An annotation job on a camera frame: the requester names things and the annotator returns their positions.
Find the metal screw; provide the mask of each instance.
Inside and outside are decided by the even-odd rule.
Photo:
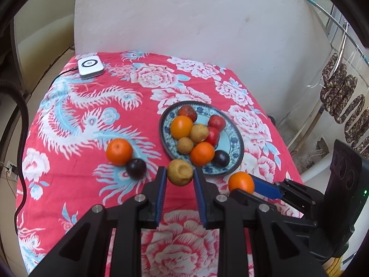
[[[220,195],[217,195],[215,199],[219,202],[225,202],[227,201],[228,197],[226,195],[220,194]]]
[[[262,211],[262,212],[268,212],[270,207],[266,204],[260,204],[259,205],[259,209]]]
[[[135,200],[137,201],[137,202],[142,202],[142,201],[144,201],[146,199],[146,196],[144,195],[144,194],[142,194],[142,193],[139,193],[138,195],[135,195]]]
[[[92,210],[94,213],[98,214],[100,211],[102,211],[102,210],[103,210],[103,206],[102,206],[102,205],[100,205],[100,204],[96,204],[96,205],[92,206],[91,210]]]

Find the plate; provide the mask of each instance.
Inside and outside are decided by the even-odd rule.
[[[191,163],[189,155],[182,155],[177,151],[177,140],[170,134],[170,124],[177,116],[178,110],[183,105],[190,105],[197,113],[197,120],[194,124],[203,124],[207,126],[209,118],[216,114],[220,115],[226,121],[226,127],[220,133],[220,139],[215,150],[224,150],[228,153],[230,161],[225,168],[219,168],[211,163],[204,165],[202,171],[204,175],[222,177],[234,172],[242,162],[244,157],[244,142],[239,130],[234,123],[219,109],[196,101],[183,101],[171,105],[162,114],[159,121],[159,134],[164,150],[171,159],[183,159]]]

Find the dark purple fruit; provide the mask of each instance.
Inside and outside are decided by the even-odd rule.
[[[223,150],[217,150],[211,163],[220,168],[225,168],[229,164],[229,155]]]
[[[130,177],[139,179],[146,174],[146,163],[140,158],[134,158],[127,162],[125,169]]]

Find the tablecloth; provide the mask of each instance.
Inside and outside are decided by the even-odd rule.
[[[104,74],[82,80],[71,72],[57,78],[28,133],[22,165],[27,202],[17,221],[27,272],[90,207],[121,204],[140,193],[158,166],[168,165],[158,122],[175,102],[208,103],[233,119],[245,146],[238,171],[269,182],[285,178],[301,182],[276,128],[231,70],[138,51],[98,55]],[[73,57],[64,70],[85,56]],[[118,137],[127,139],[134,157],[146,162],[143,179],[131,179],[124,167],[115,167],[106,158],[107,144]],[[228,178],[208,181],[227,194]],[[22,194],[18,184],[17,204]],[[283,214],[299,215],[283,202],[275,203]],[[168,183],[160,226],[142,233],[143,276],[216,276],[218,247],[218,230],[200,225],[193,184],[178,188]],[[248,253],[252,277],[250,247]]]

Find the tangerine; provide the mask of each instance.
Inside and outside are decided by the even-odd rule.
[[[192,120],[185,116],[179,115],[176,117],[170,125],[170,134],[175,139],[181,139],[182,137],[189,137],[193,126]]]
[[[122,166],[132,159],[133,149],[131,144],[122,138],[110,141],[106,148],[106,157],[113,165]]]
[[[228,189],[232,190],[239,188],[248,193],[253,193],[255,190],[255,184],[252,177],[246,172],[237,172],[231,175],[228,180]]]
[[[196,166],[206,165],[213,160],[214,156],[214,147],[206,141],[198,143],[190,153],[191,162]]]

